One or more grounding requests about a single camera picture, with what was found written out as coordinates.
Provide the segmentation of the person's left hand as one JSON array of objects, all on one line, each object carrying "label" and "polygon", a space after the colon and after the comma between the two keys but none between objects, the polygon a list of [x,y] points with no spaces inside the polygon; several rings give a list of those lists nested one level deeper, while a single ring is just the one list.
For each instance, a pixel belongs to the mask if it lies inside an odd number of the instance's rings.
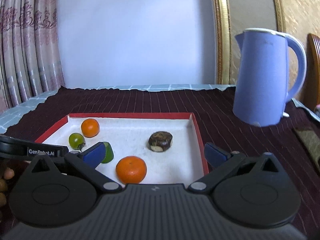
[{"label": "person's left hand", "polygon": [[29,161],[1,158],[1,207],[7,203],[7,196],[29,165]]}]

